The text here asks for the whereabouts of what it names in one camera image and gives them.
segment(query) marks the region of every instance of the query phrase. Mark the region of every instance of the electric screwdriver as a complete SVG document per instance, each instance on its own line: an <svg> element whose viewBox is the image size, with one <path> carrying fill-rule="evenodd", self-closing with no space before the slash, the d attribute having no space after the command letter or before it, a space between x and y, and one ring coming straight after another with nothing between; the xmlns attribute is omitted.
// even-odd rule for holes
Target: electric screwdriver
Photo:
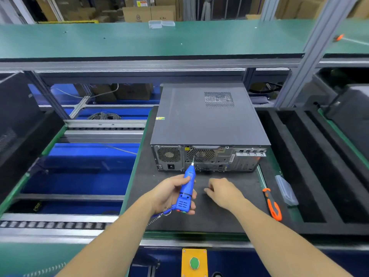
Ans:
<svg viewBox="0 0 369 277"><path fill-rule="evenodd" d="M192 159L191 165L187 168L184 173L184 177L190 176L191 180L181 187L181 191L179 192L179 196L177 199L175 209L179 212L188 213L191 208L191 200L192 200L192 191L193 184L195 182L195 166L193 165L193 161L195 160L195 156Z"/></svg>

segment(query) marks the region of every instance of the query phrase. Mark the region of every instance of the person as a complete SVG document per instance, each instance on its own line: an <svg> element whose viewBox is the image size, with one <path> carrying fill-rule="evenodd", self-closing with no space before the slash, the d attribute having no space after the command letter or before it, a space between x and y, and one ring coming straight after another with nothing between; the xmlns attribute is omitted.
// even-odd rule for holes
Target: person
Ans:
<svg viewBox="0 0 369 277"><path fill-rule="evenodd" d="M112 225L77 254L57 277L122 277L130 267L152 215L177 202L180 187L190 180L170 177L142 195ZM256 208L227 179L209 180L204 191L240 222L272 277L351 276L305 238ZM196 205L191 202L189 215Z"/></svg>

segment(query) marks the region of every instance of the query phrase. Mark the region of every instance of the gray computer tower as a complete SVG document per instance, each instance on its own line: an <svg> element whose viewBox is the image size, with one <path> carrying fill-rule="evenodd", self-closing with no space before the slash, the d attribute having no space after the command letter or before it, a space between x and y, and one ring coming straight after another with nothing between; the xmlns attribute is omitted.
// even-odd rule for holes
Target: gray computer tower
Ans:
<svg viewBox="0 0 369 277"><path fill-rule="evenodd" d="M270 142L242 83L164 84L151 138L158 170L253 172Z"/></svg>

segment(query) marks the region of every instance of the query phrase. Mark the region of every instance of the green workbench surface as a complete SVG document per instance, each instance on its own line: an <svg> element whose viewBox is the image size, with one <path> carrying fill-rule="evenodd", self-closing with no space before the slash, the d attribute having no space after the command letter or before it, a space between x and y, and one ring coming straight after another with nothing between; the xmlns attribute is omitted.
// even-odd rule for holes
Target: green workbench surface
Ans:
<svg viewBox="0 0 369 277"><path fill-rule="evenodd" d="M344 39L331 43L326 55L342 54L363 55L369 54L369 19L346 19L338 28L337 35L344 34Z"/></svg>
<svg viewBox="0 0 369 277"><path fill-rule="evenodd" d="M301 57L313 25L309 19L186 21L161 29L149 29L148 23L1 25L0 60L265 54Z"/></svg>

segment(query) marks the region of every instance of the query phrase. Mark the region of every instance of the orange and gray handle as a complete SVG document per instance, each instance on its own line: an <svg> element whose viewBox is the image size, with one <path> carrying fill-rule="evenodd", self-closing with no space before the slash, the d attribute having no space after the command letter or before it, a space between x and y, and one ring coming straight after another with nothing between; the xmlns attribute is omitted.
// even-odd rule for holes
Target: orange and gray handle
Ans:
<svg viewBox="0 0 369 277"><path fill-rule="evenodd" d="M282 213L280 212L277 202L274 201L270 189L269 188L263 189L263 193L266 199L266 203L268 204L271 216L275 220L280 222L282 220Z"/></svg>

